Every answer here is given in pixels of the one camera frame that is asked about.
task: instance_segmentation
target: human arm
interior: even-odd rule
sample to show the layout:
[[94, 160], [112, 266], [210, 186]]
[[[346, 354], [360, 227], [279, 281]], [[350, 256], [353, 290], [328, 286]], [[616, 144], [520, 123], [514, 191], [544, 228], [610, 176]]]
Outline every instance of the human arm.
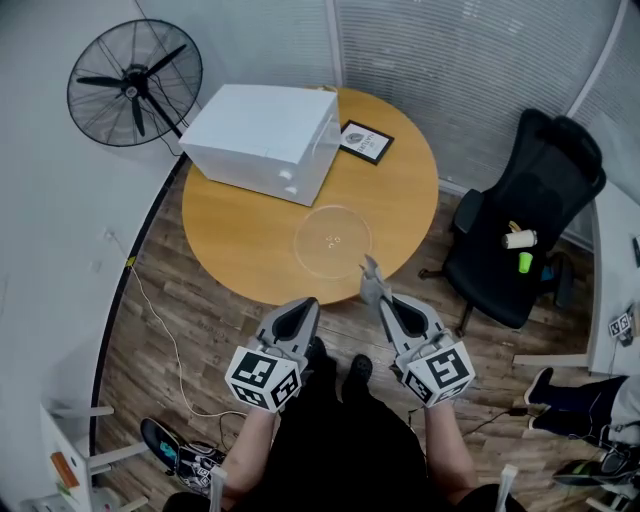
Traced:
[[275, 420], [274, 413], [258, 408], [252, 408], [247, 415], [238, 439], [222, 463], [227, 472], [222, 497], [225, 510], [230, 510], [262, 480]]
[[451, 403], [425, 408], [424, 424], [429, 477], [456, 505], [478, 486], [478, 477]]

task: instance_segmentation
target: chair armrest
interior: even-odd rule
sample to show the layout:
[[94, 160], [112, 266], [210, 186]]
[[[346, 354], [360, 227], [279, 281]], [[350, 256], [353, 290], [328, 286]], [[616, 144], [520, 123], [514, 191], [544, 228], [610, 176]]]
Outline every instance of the chair armrest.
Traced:
[[573, 290], [573, 263], [563, 252], [556, 252], [547, 261], [553, 276], [540, 282], [540, 295], [553, 292], [553, 303], [557, 308], [566, 309], [571, 304]]
[[469, 190], [460, 201], [458, 209], [453, 216], [452, 229], [457, 233], [466, 235], [471, 230], [471, 226], [473, 226], [483, 202], [484, 194], [482, 192], [473, 189]]

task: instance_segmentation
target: clear circular plate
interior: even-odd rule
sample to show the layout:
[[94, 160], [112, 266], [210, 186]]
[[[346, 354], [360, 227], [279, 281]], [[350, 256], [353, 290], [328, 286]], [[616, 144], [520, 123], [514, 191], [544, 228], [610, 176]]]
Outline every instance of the clear circular plate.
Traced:
[[344, 206], [323, 206], [302, 221], [293, 242], [296, 258], [310, 273], [343, 279], [359, 271], [371, 251], [371, 230]]

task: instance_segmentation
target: office chair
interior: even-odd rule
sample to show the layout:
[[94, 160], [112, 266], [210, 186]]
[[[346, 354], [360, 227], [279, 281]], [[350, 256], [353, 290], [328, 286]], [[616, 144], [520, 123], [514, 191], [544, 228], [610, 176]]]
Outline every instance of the office chair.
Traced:
[[[603, 189], [602, 154], [587, 131], [566, 117], [551, 119], [534, 109], [520, 117], [509, 163], [498, 182], [485, 192], [470, 190], [453, 218], [454, 244], [442, 271], [422, 269], [421, 279], [446, 277], [467, 300], [457, 329], [463, 336], [473, 308], [519, 329], [540, 293], [554, 291], [558, 306], [568, 303], [572, 266], [556, 254], [552, 280], [542, 282], [547, 252], [571, 220]], [[509, 221], [537, 232], [538, 242], [526, 249], [505, 249], [502, 236]], [[521, 251], [533, 261], [518, 272]]]

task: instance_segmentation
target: person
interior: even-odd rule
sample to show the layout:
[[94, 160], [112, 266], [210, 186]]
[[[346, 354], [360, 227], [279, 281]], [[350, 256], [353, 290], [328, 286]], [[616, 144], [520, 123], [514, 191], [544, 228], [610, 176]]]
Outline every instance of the person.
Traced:
[[[313, 373], [282, 413], [254, 408], [229, 451], [222, 507], [256, 510], [494, 512], [498, 485], [478, 487], [473, 460], [449, 402], [425, 409], [426, 459], [414, 432], [368, 389], [371, 360], [357, 355], [335, 392], [336, 362], [316, 338]], [[208, 510], [174, 495], [165, 512]], [[508, 512], [524, 509], [511, 496]]]
[[544, 368], [524, 395], [527, 405], [548, 408], [531, 418], [529, 428], [584, 439], [594, 446], [611, 443], [640, 446], [640, 375], [560, 387], [551, 384], [552, 368]]

